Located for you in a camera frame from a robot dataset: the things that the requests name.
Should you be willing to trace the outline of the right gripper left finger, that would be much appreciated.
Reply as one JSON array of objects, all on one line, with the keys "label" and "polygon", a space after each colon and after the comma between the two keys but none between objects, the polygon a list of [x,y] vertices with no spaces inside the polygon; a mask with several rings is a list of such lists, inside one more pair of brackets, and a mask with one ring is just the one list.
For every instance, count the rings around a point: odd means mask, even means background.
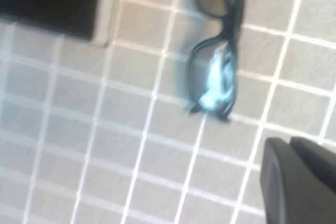
[{"label": "right gripper left finger", "polygon": [[267,223],[335,223],[335,191],[279,137],[265,141],[260,186]]}]

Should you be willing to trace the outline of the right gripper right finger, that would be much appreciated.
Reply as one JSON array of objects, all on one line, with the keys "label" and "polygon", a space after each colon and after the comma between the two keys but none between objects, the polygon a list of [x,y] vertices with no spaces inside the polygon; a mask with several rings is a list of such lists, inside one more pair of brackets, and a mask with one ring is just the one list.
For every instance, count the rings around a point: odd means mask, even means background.
[{"label": "right gripper right finger", "polygon": [[290,146],[315,177],[335,191],[335,153],[299,136],[290,139]]}]

